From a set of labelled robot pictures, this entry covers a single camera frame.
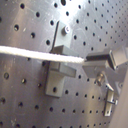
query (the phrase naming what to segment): metal plate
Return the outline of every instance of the metal plate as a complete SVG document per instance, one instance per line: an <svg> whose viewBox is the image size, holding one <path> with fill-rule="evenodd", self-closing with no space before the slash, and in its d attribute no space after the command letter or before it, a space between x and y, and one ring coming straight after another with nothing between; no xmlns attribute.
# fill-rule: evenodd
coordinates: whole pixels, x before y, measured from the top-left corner
<svg viewBox="0 0 128 128"><path fill-rule="evenodd" d="M127 0L1 0L0 44L50 52L60 20L73 29L71 49L79 56L116 49L128 36L127 6ZM112 116L103 117L106 87L88 79L81 65L68 65L77 77L66 78L62 97L55 98L45 95L48 63L1 54L0 126L107 128Z"/></svg>

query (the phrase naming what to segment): perforated metal panel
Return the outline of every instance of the perforated metal panel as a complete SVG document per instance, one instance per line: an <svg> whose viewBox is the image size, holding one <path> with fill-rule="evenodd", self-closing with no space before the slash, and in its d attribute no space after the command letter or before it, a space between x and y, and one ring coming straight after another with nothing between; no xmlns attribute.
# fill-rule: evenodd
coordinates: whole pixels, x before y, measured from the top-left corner
<svg viewBox="0 0 128 128"><path fill-rule="evenodd" d="M127 0L1 0L0 45L50 52L60 20L73 29L71 49L79 56L116 49L128 36L127 7ZM48 62L1 54L0 127L107 128L106 87L87 78L81 65L68 65L77 76L67 77L55 98L45 95Z"/></svg>

